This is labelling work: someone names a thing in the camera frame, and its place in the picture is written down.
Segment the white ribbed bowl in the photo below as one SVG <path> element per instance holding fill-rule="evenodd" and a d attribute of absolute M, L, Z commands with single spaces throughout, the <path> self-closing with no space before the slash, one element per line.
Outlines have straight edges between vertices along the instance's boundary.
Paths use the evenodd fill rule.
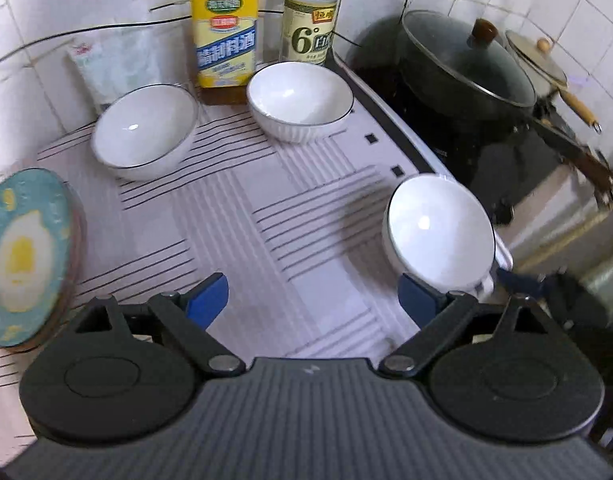
<path fill-rule="evenodd" d="M 101 114 L 90 147 L 98 162 L 128 181 L 171 174 L 189 153 L 198 125 L 195 96 L 176 84 L 148 84 Z"/>
<path fill-rule="evenodd" d="M 272 138 L 307 144 L 343 130 L 354 95 L 343 77 L 302 62 L 266 66 L 247 86 L 250 113 Z"/>
<path fill-rule="evenodd" d="M 495 233 L 479 200 L 439 174 L 416 174 L 389 197 L 381 236 L 393 269 L 437 292 L 493 290 Z"/>

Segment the teal egg plate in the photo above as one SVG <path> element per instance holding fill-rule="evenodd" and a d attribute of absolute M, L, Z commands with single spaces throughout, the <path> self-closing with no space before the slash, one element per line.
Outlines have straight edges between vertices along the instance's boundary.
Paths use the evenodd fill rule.
<path fill-rule="evenodd" d="M 0 347 L 30 338 L 52 312 L 71 248 L 63 183 L 42 168 L 0 182 Z"/>

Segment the gas stove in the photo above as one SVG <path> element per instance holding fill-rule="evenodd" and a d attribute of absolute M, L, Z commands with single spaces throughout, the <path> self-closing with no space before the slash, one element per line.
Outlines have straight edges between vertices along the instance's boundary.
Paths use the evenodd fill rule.
<path fill-rule="evenodd" d="M 553 106 L 540 101 L 537 116 L 501 128 L 481 118 L 473 124 L 462 117 L 450 122 L 447 103 L 430 100 L 398 65 L 350 70 L 330 58 L 327 66 L 349 82 L 418 170 L 464 185 L 496 226 L 517 220 L 521 201 L 564 164 L 593 186 L 600 212 L 613 210 L 613 173 L 589 148 L 547 122 L 557 117 Z"/>

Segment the striped white table mat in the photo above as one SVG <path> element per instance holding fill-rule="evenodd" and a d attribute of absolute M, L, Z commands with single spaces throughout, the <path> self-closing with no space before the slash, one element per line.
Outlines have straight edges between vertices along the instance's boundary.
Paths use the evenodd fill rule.
<path fill-rule="evenodd" d="M 80 131 L 30 162 L 78 194 L 88 226 L 69 316 L 142 301 L 220 271 L 211 335 L 252 373 L 216 384 L 192 419 L 146 444 L 68 450 L 35 440 L 18 385 L 34 352 L 0 350 L 0 466 L 15 479 L 504 479 L 517 455 L 442 422 L 409 384 L 357 379 L 416 332 L 381 243 L 388 196 L 417 166 L 373 115 L 307 146 L 270 140 L 242 107 L 208 107 L 179 170 L 113 177 Z"/>

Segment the black wok with lid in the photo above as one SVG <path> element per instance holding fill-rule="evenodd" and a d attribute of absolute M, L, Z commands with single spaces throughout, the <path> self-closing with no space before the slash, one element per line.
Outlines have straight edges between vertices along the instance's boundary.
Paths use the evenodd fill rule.
<path fill-rule="evenodd" d="M 549 105 L 499 43 L 495 26 L 482 18 L 465 23 L 413 10 L 372 24 L 361 33 L 352 65 L 358 70 L 387 63 L 398 65 L 430 100 L 447 103 L 450 122 L 481 118 L 501 128 L 537 116 L 540 101 Z M 558 116 L 547 122 L 567 132 Z"/>

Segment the white salt bag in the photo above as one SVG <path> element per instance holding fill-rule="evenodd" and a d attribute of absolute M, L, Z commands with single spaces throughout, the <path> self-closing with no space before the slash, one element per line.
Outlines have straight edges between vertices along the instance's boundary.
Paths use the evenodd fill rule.
<path fill-rule="evenodd" d="M 150 84 L 186 84 L 186 52 L 154 26 L 75 37 L 67 54 L 101 113 L 128 92 Z"/>

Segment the yellow cooking wine bottle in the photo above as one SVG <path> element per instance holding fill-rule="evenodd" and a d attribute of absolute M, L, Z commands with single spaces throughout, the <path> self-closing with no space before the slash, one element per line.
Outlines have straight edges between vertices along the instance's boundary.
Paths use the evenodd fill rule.
<path fill-rule="evenodd" d="M 202 102 L 244 104 L 256 73 L 259 0 L 190 0 L 190 10 Z"/>

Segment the white vinegar bottle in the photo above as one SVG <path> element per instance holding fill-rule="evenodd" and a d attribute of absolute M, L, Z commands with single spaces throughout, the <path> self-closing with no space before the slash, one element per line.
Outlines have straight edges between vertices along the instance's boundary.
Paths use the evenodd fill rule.
<path fill-rule="evenodd" d="M 323 65 L 333 39 L 338 0 L 285 0 L 279 59 Z"/>

